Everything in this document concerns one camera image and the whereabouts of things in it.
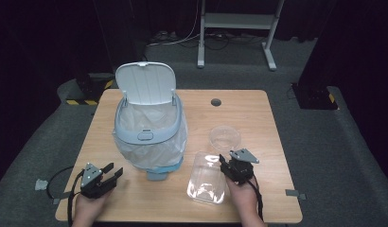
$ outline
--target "desk stand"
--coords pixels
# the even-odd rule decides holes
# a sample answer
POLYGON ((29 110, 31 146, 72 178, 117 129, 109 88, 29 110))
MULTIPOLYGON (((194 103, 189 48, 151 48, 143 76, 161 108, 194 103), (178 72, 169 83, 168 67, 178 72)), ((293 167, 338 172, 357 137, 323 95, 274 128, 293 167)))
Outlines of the desk stand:
POLYGON ((205 0, 201 9, 201 32, 200 43, 198 47, 198 62, 199 68, 204 68, 204 32, 206 27, 224 27, 224 28, 248 28, 248 29, 263 29, 270 30, 266 43, 262 43, 262 49, 268 62, 271 71, 276 70, 271 53, 271 43, 274 32, 276 31, 277 23, 279 21, 280 12, 283 8, 285 0, 279 0, 277 9, 274 15, 256 15, 256 14, 234 14, 234 13, 205 13, 205 0))

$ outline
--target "black stand base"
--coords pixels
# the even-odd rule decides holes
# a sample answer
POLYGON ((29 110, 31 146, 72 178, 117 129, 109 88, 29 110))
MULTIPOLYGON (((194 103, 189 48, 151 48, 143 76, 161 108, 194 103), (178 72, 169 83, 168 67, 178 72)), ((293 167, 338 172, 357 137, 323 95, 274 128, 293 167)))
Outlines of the black stand base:
POLYGON ((297 83, 291 85, 298 104, 301 109, 309 110, 338 110, 333 95, 327 90, 310 91, 298 86, 297 83))
POLYGON ((77 81, 71 89, 66 103, 69 105, 97 105, 103 92, 110 88, 115 77, 90 78, 85 81, 77 81))

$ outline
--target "wooden table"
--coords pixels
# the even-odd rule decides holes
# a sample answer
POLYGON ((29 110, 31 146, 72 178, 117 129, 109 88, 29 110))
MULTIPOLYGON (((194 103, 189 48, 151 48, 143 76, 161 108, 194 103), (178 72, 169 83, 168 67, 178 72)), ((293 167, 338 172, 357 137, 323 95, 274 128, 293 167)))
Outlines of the wooden table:
MULTIPOLYGON (((115 163, 108 174, 124 168, 117 187, 109 198, 99 221, 147 222, 239 222, 228 188, 222 204, 214 205, 192 200, 187 194, 194 158, 197 152, 216 152, 209 143, 209 132, 220 125, 236 128, 241 134, 241 147, 250 150, 260 164, 254 171, 260 184, 267 223, 298 223, 302 213, 296 197, 286 196, 294 189, 267 94, 254 90, 178 90, 183 101, 188 125, 185 156, 179 170, 169 173, 161 182, 151 182, 146 172, 133 167, 120 154, 112 137, 115 110, 122 97, 119 90, 106 90, 82 145, 65 191, 86 163, 102 168, 115 163), (221 105, 211 105, 218 98, 221 105)), ((67 220, 67 200, 62 200, 58 220, 67 220)))

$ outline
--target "transparent plastic container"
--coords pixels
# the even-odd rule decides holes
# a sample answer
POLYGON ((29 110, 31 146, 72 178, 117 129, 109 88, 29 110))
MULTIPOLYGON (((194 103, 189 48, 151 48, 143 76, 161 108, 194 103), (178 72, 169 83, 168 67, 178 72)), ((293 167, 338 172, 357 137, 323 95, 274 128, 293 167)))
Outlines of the transparent plastic container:
POLYGON ((198 152, 188 182, 187 195, 195 201, 220 204, 223 202, 225 186, 219 156, 198 152))
POLYGON ((209 142, 217 151, 224 154, 237 150, 241 143, 240 133, 230 126, 218 126, 209 133, 209 142))

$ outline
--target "open lid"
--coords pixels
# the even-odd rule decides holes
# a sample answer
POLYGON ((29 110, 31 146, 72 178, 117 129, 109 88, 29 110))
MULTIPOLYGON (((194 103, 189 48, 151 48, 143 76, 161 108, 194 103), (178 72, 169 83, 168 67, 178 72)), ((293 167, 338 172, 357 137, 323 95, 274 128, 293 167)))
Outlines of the open lid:
POLYGON ((131 104, 155 105, 171 102, 175 97, 173 70, 159 62, 141 61, 123 64, 115 78, 124 98, 131 104))

